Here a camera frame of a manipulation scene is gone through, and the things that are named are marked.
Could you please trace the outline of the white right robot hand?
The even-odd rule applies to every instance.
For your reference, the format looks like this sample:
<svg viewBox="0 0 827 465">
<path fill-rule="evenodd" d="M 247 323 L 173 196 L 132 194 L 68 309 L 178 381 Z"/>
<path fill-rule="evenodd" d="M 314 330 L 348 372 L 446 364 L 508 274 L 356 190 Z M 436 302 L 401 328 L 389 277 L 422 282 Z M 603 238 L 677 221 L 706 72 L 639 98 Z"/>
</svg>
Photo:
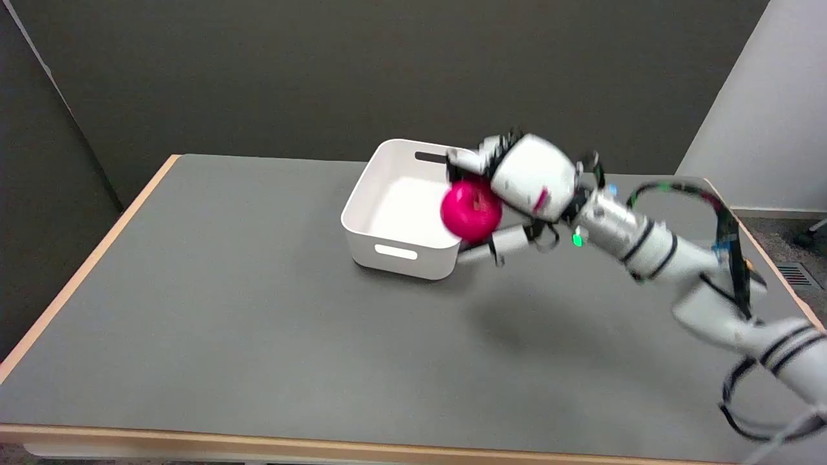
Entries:
<svg viewBox="0 0 827 465">
<path fill-rule="evenodd" d="M 576 166 L 540 136 L 489 136 L 476 150 L 445 156 L 450 187 L 440 216 L 461 240 L 459 263 L 491 259 L 500 267 L 514 251 L 537 246 L 575 196 Z"/>
</svg>

